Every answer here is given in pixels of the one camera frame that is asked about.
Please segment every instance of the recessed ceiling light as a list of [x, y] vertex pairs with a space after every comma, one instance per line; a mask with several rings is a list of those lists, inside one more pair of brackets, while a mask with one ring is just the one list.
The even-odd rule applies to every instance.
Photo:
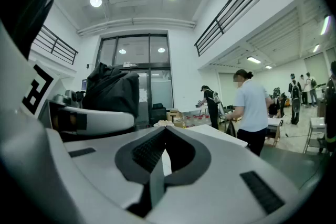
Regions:
[[317, 44], [317, 45], [315, 46], [313, 52], [316, 52], [316, 51], [319, 49], [319, 47], [320, 47], [320, 44]]
[[327, 27], [329, 25], [329, 20], [330, 20], [330, 16], [326, 16], [324, 18], [324, 23], [323, 23], [323, 27], [322, 27], [322, 31], [321, 31], [321, 35], [324, 35], [327, 31]]
[[90, 3], [93, 7], [97, 8], [101, 5], [102, 1], [101, 0], [90, 0]]
[[251, 62], [255, 62], [255, 63], [261, 63], [259, 60], [253, 58], [253, 57], [247, 57], [247, 60], [251, 61]]

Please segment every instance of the black backpack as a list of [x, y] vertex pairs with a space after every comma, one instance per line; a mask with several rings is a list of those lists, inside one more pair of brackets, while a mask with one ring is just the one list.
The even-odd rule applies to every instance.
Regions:
[[294, 84], [292, 82], [292, 99], [296, 99], [296, 98], [300, 98], [300, 89], [299, 89], [299, 86], [296, 84]]
[[315, 88], [315, 87], [317, 86], [316, 80], [315, 80], [315, 79], [312, 79], [312, 80], [310, 81], [310, 85], [311, 85], [312, 88]]

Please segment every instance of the white t-shirt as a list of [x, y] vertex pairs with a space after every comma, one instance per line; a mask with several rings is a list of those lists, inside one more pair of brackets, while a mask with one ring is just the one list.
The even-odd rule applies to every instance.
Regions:
[[312, 76], [310, 76], [310, 78], [306, 79], [307, 86], [304, 89], [305, 92], [309, 92], [312, 89], [311, 84], [310, 84], [312, 79], [316, 81], [316, 79]]
[[234, 106], [243, 106], [244, 115], [240, 129], [258, 132], [268, 126], [265, 88], [253, 80], [247, 80], [238, 89]]
[[301, 85], [302, 91], [306, 91], [306, 90], [303, 90], [303, 88], [305, 87], [305, 84], [306, 84], [306, 81], [300, 78], [300, 85]]

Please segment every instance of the hair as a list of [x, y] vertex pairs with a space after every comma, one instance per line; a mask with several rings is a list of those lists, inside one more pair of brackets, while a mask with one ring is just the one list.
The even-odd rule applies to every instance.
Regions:
[[238, 76], [243, 77], [244, 79], [251, 79], [253, 77], [252, 72], [246, 72], [244, 69], [238, 70], [234, 75], [233, 78], [236, 79]]
[[208, 86], [206, 86], [206, 85], [203, 85], [202, 86], [202, 88], [201, 88], [201, 91], [203, 90], [203, 89], [206, 89], [206, 90], [211, 90], [211, 91], [213, 91], [212, 89], [210, 89]]

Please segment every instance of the table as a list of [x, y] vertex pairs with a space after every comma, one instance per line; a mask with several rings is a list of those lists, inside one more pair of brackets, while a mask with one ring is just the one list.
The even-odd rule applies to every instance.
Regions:
[[267, 120], [268, 120], [267, 129], [276, 130], [275, 137], [266, 135], [266, 137], [274, 138], [273, 147], [275, 147], [277, 145], [278, 139], [280, 138], [280, 123], [282, 119], [268, 118]]
[[197, 133], [201, 133], [201, 134], [205, 134], [217, 139], [221, 139], [221, 140], [225, 140], [234, 144], [237, 144], [239, 146], [242, 147], [246, 147], [247, 146], [247, 142], [243, 141], [243, 140], [239, 140], [231, 135], [228, 135], [226, 133], [223, 133], [215, 128], [212, 128], [209, 125], [203, 124], [203, 125], [199, 125], [199, 126], [195, 126], [195, 127], [190, 127], [187, 130], [191, 130]]
[[326, 125], [324, 123], [324, 118], [310, 118], [310, 124], [309, 124], [309, 131], [308, 131], [308, 136], [306, 140], [305, 147], [303, 148], [303, 154], [307, 152], [308, 147], [318, 147], [318, 148], [324, 148], [326, 147], [323, 145], [323, 141], [319, 142], [316, 139], [311, 138], [312, 132], [325, 132], [326, 131]]

